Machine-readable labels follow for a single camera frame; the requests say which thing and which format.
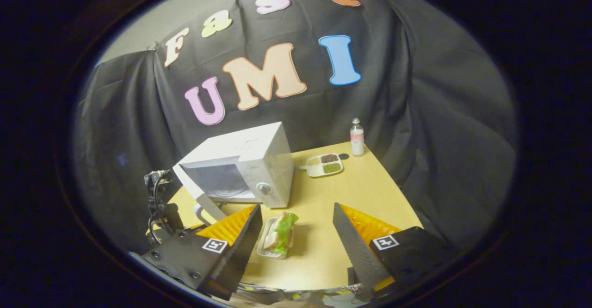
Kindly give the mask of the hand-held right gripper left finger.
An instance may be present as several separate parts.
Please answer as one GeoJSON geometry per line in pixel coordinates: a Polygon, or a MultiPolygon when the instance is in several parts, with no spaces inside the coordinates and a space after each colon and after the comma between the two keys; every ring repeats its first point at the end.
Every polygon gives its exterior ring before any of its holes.
{"type": "Polygon", "coordinates": [[[174,234],[143,254],[141,263],[175,285],[230,300],[261,228],[261,207],[252,205],[199,232],[174,234]]]}

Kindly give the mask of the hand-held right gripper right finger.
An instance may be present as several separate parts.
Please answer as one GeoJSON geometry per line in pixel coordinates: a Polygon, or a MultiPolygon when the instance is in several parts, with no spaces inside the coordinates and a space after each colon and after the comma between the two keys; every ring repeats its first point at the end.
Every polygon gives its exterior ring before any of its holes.
{"type": "Polygon", "coordinates": [[[408,291],[458,256],[421,227],[399,229],[340,203],[333,225],[363,289],[376,297],[408,291]]]}

